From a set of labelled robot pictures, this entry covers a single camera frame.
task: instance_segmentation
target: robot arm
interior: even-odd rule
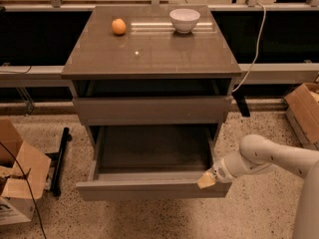
[[[305,179],[293,239],[319,238],[319,151],[281,145],[251,134],[242,139],[239,150],[216,160],[198,186],[204,188],[244,174],[265,173],[275,164]]]

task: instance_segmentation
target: open drawer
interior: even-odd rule
[[[231,97],[74,98],[82,124],[224,122]]]
[[[77,188],[85,200],[223,197],[230,184],[196,185],[212,165],[211,128],[101,126],[89,180]]]

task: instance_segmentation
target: floor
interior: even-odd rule
[[[86,180],[93,148],[72,107],[37,107],[26,117],[23,107],[4,106],[4,116],[43,152],[57,150],[64,126],[71,130],[62,195],[56,199],[45,191],[38,201],[47,238],[291,238],[302,180],[281,168],[234,180],[225,198],[85,202],[76,182]],[[249,133],[300,146],[283,111],[252,112],[250,118],[232,112],[216,155],[237,149]],[[37,215],[30,223],[0,226],[0,238],[42,238]]]

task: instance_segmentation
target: white bowl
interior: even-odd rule
[[[200,14],[191,9],[176,9],[169,13],[171,23],[180,33],[189,33],[197,24]]]

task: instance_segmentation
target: orange fruit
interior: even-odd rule
[[[127,25],[123,19],[115,19],[112,22],[112,30],[117,35],[123,35],[127,31]]]

